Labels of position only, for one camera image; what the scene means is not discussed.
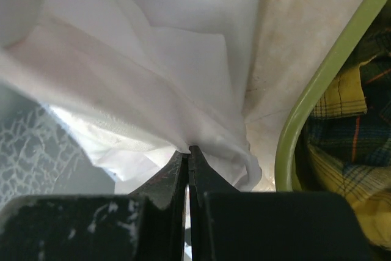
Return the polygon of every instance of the beige surface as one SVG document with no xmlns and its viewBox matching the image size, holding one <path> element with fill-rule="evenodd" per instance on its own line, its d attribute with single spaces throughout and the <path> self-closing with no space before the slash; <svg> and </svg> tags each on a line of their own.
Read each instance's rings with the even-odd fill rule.
<svg viewBox="0 0 391 261">
<path fill-rule="evenodd" d="M 247 138 L 274 189 L 274 158 L 290 109 L 362 0 L 260 0 L 256 59 L 244 105 Z"/>
</svg>

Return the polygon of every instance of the tile floor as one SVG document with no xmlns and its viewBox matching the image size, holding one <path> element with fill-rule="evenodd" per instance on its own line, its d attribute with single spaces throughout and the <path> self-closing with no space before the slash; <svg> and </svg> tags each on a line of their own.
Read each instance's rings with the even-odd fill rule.
<svg viewBox="0 0 391 261">
<path fill-rule="evenodd" d="M 290 109 L 362 0 L 260 0 L 255 63 L 243 114 L 263 178 L 274 190 L 274 158 Z"/>
</svg>

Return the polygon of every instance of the plaid fabric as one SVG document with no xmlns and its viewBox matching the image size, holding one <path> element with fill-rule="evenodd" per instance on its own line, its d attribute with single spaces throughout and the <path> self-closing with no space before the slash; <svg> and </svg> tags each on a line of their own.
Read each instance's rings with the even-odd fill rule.
<svg viewBox="0 0 391 261">
<path fill-rule="evenodd" d="M 318 181 L 350 203 L 368 239 L 391 249 L 391 29 L 367 34 L 305 126 Z"/>
</svg>

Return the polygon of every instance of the clothing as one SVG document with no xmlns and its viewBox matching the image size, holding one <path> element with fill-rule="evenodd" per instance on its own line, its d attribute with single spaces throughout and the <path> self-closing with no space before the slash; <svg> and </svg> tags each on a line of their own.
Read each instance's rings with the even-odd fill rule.
<svg viewBox="0 0 391 261">
<path fill-rule="evenodd" d="M 391 26 L 364 35 L 304 136 L 319 183 L 345 197 L 371 243 L 391 249 Z"/>
</svg>

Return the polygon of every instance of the white fabric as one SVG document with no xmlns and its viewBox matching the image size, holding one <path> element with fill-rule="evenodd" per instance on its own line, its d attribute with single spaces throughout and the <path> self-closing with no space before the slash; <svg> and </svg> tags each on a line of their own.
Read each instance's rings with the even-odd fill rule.
<svg viewBox="0 0 391 261">
<path fill-rule="evenodd" d="M 240 109 L 257 1 L 45 0 L 34 30 L 1 54 L 1 79 L 51 105 L 122 181 L 198 145 L 251 189 L 261 172 Z"/>
</svg>

